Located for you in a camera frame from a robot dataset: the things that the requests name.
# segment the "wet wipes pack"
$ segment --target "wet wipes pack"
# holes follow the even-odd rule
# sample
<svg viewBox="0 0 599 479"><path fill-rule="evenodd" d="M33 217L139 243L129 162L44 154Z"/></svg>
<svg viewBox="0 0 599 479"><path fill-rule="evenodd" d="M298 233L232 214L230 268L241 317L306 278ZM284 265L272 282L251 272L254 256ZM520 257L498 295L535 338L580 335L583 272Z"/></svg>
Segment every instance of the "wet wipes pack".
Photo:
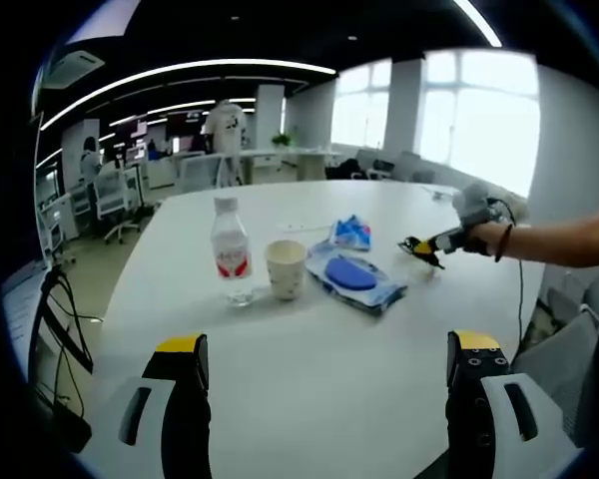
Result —
<svg viewBox="0 0 599 479"><path fill-rule="evenodd" d="M337 220L330 229L328 242L346 249L370 250L370 227L356 215L345 222Z"/></svg>
<svg viewBox="0 0 599 479"><path fill-rule="evenodd" d="M308 250L305 266L332 297L375 316L382 315L406 291L405 280L391 279L371 262L346 253L329 240Z"/></svg>

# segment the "white table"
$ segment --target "white table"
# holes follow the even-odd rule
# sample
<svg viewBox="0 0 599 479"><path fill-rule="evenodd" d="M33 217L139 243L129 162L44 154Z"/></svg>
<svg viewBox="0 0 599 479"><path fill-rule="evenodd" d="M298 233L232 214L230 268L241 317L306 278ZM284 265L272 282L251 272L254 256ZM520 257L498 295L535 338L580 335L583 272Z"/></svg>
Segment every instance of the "white table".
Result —
<svg viewBox="0 0 599 479"><path fill-rule="evenodd" d="M427 189L444 187L426 186ZM457 225L449 202L420 185L310 182L240 187L167 199L116 285L95 358L102 404L140 376L157 344L203 331L209 338L210 460L216 479L406 478L447 447L446 340L455 328L517 349L516 261L457 252L382 318L337 302L307 279L303 296L230 309L219 295L209 234L213 197L235 195L252 240L255 283L267 284L266 244L311 245L335 219L368 219L366 256L393 275L414 261L396 246ZM288 233L288 230L303 231ZM524 265L524 328L543 273Z"/></svg>
<svg viewBox="0 0 599 479"><path fill-rule="evenodd" d="M256 166L275 165L286 157L294 157L298 166L298 181L325 180L325 158L339 157L341 153L320 148L278 148L271 150L244 150L240 158L263 159L263 163Z"/></svg>

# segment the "plastic bottle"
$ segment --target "plastic bottle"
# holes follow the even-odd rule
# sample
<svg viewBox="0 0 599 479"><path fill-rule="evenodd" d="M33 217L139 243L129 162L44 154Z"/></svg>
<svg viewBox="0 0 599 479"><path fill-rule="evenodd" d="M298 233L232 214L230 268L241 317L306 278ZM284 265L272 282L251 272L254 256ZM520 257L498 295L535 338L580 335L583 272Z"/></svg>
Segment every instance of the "plastic bottle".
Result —
<svg viewBox="0 0 599 479"><path fill-rule="evenodd" d="M254 299L249 237L238 216L237 198L215 198L216 220L211 243L218 275L230 305L246 306Z"/></svg>

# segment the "black wristband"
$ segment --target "black wristband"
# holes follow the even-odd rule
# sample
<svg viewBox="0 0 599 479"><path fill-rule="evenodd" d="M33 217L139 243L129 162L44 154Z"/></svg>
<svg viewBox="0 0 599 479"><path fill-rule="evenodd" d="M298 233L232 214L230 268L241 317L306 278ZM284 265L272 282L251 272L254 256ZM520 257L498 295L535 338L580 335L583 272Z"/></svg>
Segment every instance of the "black wristband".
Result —
<svg viewBox="0 0 599 479"><path fill-rule="evenodd" d="M510 239L511 231L512 225L508 225L508 228L506 228L506 231L499 240L499 247L497 248L497 254L495 255L495 262L499 262L499 260L503 256L503 252L506 250L506 247L508 246L508 240Z"/></svg>

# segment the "ceiling light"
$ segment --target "ceiling light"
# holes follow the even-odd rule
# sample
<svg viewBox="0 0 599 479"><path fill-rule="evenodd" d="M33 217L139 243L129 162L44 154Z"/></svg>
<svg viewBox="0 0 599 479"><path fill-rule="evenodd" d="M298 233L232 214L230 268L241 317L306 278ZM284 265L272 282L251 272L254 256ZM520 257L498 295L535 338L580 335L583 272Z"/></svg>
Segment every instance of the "ceiling light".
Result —
<svg viewBox="0 0 599 479"><path fill-rule="evenodd" d="M166 118L160 118L159 120L153 120L151 122L147 122L147 127L149 127L151 125L155 125L156 123L164 123L166 121L167 121Z"/></svg>
<svg viewBox="0 0 599 479"><path fill-rule="evenodd" d="M41 131L45 131L51 125L56 123L60 118L64 117L67 113L74 110L76 107L88 102L89 100L96 98L98 95L102 95L114 88L120 87L122 85L126 85L131 82L135 82L136 80L141 80L143 78L151 77L153 75L160 75L163 73L174 72L177 70L186 70L189 68L198 68L198 67L215 67L222 65L260 65L260 66L269 66L269 67L285 67L285 68L297 68L300 70L309 70L312 72L324 73L326 75L334 75L337 73L332 68L318 67L316 65L309 65L307 63L298 63L298 62L287 62L284 60L264 60L264 59L255 59L255 58L228 58L228 59L220 59L220 60L201 60L198 62L188 62L188 63L179 63L177 65L169 65L167 67L155 68L153 70L148 70L146 72L137 73L135 75L131 75L130 77L123 78L116 82L110 83L109 85L105 85L98 90L91 92L89 95L82 97L81 99L73 102L64 110L61 110L54 117L51 117L47 123L40 127Z"/></svg>
<svg viewBox="0 0 599 479"><path fill-rule="evenodd" d="M192 102L192 103L182 103L180 105L173 105L171 107L159 108L157 110L151 110L147 112L147 115L153 115L154 113L168 112L169 110L177 110L179 108L187 108L187 107L198 107L201 105L213 105L215 100L203 100L201 102Z"/></svg>
<svg viewBox="0 0 599 479"><path fill-rule="evenodd" d="M174 85L184 85L186 83L217 82L220 80L222 80L222 77L191 78L189 80L179 80L177 82L169 82L169 83L167 83L167 87L172 87Z"/></svg>
<svg viewBox="0 0 599 479"><path fill-rule="evenodd" d="M468 0L452 0L457 6L472 20L481 34L486 37L491 47L501 47L501 41L495 34L494 30L488 25L488 22L481 16L477 9Z"/></svg>
<svg viewBox="0 0 599 479"><path fill-rule="evenodd" d="M137 115L131 115L130 117L123 118L122 120L118 120L117 122L110 123L109 126L115 127L116 125L122 125L123 123L130 122L131 120L135 120L136 118L138 118Z"/></svg>
<svg viewBox="0 0 599 479"><path fill-rule="evenodd" d="M38 166L36 167L36 169L42 167L44 164L46 164L49 160L51 160L53 157L55 157L56 155L58 155L60 152L62 152L62 149L59 148L58 150L56 150L55 152L53 152L51 155L49 155L47 158L45 158L43 161L41 161Z"/></svg>

